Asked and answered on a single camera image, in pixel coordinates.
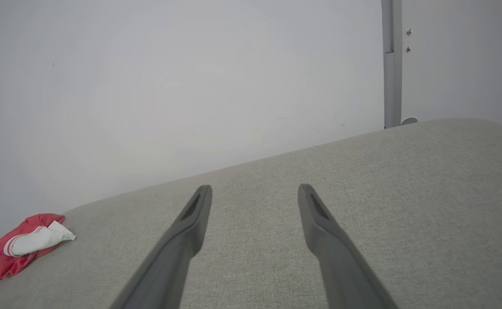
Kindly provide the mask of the red and white jersey shirt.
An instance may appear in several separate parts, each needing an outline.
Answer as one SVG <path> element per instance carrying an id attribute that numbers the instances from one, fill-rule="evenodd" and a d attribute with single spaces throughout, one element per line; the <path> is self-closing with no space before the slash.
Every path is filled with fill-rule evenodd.
<path id="1" fill-rule="evenodd" d="M 62 223 L 64 215 L 41 213 L 27 217 L 0 237 L 0 280 L 19 274 L 35 259 L 46 255 L 76 235 Z"/>

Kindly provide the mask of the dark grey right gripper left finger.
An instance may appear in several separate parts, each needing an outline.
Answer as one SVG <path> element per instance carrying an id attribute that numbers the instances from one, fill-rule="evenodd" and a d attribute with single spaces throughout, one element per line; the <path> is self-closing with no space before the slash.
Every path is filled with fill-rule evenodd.
<path id="1" fill-rule="evenodd" d="M 190 261 L 204 243 L 211 205 L 211 186 L 198 187 L 111 309 L 180 309 Z"/>

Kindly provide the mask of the grey metal post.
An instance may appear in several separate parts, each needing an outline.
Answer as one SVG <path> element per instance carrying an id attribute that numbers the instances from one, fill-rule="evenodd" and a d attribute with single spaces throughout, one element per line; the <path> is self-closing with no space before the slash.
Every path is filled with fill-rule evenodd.
<path id="1" fill-rule="evenodd" d="M 384 127 L 402 123 L 402 0 L 381 0 L 384 73 Z"/>

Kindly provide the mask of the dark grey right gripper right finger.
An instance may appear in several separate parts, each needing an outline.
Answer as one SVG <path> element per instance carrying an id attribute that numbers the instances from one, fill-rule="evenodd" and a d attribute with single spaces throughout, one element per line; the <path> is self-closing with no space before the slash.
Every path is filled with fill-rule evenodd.
<path id="1" fill-rule="evenodd" d="M 347 233 L 309 184 L 298 187 L 304 239 L 318 259 L 329 309 L 398 309 Z"/>

